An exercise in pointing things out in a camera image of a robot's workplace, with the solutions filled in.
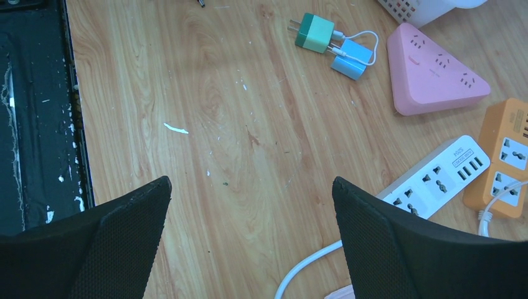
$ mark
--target wood grain surface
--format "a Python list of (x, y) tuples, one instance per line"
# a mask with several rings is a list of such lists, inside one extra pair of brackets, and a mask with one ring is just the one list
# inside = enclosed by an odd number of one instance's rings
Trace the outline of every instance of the wood grain surface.
[[(524, 0), (489, 0), (422, 28), (493, 91), (475, 107), (409, 117), (395, 113), (390, 88), (385, 42), (397, 23), (377, 1), (205, 3), (68, 1), (96, 202), (172, 180), (145, 298), (272, 298), (291, 267), (339, 239), (336, 176), (377, 194), (445, 140), (478, 137), (487, 106), (528, 100)], [(355, 82), (330, 69), (331, 55), (296, 47), (286, 27), (305, 12), (347, 34), (378, 32), (377, 63)], [(494, 220), (492, 235), (528, 239), (526, 215)], [(477, 231), (460, 196), (431, 220)], [(347, 284), (339, 250), (285, 298)]]

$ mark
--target white power strip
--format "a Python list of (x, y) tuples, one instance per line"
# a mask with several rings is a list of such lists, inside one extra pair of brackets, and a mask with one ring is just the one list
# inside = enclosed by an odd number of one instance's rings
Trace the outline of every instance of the white power strip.
[[(477, 142), (472, 137), (463, 135), (444, 142), (376, 197), (428, 219), (490, 164), (488, 156)], [(339, 240), (298, 263), (279, 285), (275, 299), (282, 298), (289, 282), (302, 269), (341, 247), (342, 242)], [(329, 295), (327, 298), (339, 297)]]

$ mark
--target charger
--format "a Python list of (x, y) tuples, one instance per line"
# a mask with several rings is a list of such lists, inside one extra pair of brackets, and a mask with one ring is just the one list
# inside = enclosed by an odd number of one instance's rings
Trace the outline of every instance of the charger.
[[(358, 80), (367, 66), (375, 63), (379, 38), (372, 31), (363, 31), (348, 37), (343, 32), (334, 30), (335, 24), (332, 21), (310, 13), (305, 13), (301, 22), (290, 20), (290, 23), (295, 27), (288, 26), (288, 30), (297, 32), (295, 45), (321, 54), (326, 51), (333, 53), (336, 58), (331, 68), (353, 80)], [(375, 36), (374, 50), (351, 40), (365, 33)], [(343, 44), (339, 47), (333, 44), (332, 40), (343, 41)]]

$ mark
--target label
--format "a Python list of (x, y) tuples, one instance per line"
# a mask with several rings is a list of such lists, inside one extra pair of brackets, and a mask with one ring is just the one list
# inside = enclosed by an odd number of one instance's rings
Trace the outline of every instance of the label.
[(473, 150), (470, 148), (460, 156), (455, 153), (455, 156), (459, 156), (453, 161), (453, 166), (457, 168), (460, 164), (464, 163), (469, 157), (473, 155)]

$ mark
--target white cable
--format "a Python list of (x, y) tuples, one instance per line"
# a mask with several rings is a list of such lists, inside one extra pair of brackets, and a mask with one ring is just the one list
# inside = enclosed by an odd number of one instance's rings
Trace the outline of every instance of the white cable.
[(358, 34), (354, 34), (353, 36), (346, 36), (345, 39), (354, 39), (362, 34), (365, 34), (365, 33), (370, 33), (372, 34), (375, 38), (376, 38), (376, 44), (374, 45), (374, 50), (373, 50), (373, 55), (372, 55), (372, 61), (371, 62), (364, 62), (360, 59), (357, 59), (355, 57), (352, 57), (350, 55), (347, 55), (346, 52), (344, 52), (343, 50), (341, 50), (339, 47), (328, 47), (330, 49), (330, 52), (332, 52), (333, 54), (336, 54), (336, 55), (339, 55), (339, 56), (343, 56), (343, 57), (347, 57), (348, 59), (352, 59), (354, 61), (357, 61), (359, 62), (360, 64), (363, 64), (363, 65), (373, 65), (376, 63), (376, 52), (377, 52), (377, 49), (378, 49), (378, 45), (379, 45), (379, 37), (378, 35), (374, 32), (374, 31), (370, 31), (370, 30), (366, 30), (366, 31), (361, 31), (360, 33)]
[(308, 266), (309, 264), (311, 264), (315, 260), (318, 260), (321, 257), (324, 257), (325, 255), (329, 254), (330, 252), (333, 252), (333, 251), (335, 251), (337, 249), (340, 249), (341, 247), (343, 247), (343, 243), (341, 242), (341, 240), (339, 240), (339, 241), (337, 241), (337, 242), (335, 242), (335, 243), (333, 243), (331, 245), (328, 245), (327, 247), (317, 251), (316, 253), (310, 255), (309, 257), (305, 258), (300, 263), (295, 265), (295, 267), (293, 267), (288, 272), (288, 274), (286, 274), (286, 277), (283, 279), (283, 281), (279, 285), (279, 288), (277, 289), (277, 292), (275, 293), (275, 299), (281, 299), (282, 298), (282, 295), (284, 294), (284, 291), (286, 290), (286, 287), (288, 286), (290, 281), (302, 269), (304, 269), (306, 266)]
[(514, 184), (511, 187), (507, 187), (505, 190), (503, 190), (502, 192), (497, 194), (489, 202), (489, 204), (486, 206), (486, 208), (484, 208), (483, 211), (479, 212), (479, 219), (480, 219), (479, 231), (478, 231), (479, 235), (484, 236), (484, 237), (489, 237), (488, 224), (491, 222), (491, 218), (493, 217), (493, 215), (491, 214), (491, 212), (489, 210), (490, 210), (491, 206), (493, 206), (495, 204), (495, 202), (497, 202), (499, 200), (499, 197), (505, 195), (507, 192), (510, 192), (513, 189), (517, 189), (517, 188), (522, 187), (522, 186), (524, 186), (526, 184), (528, 184), (528, 181), (524, 181), (524, 182), (521, 182), (521, 183)]

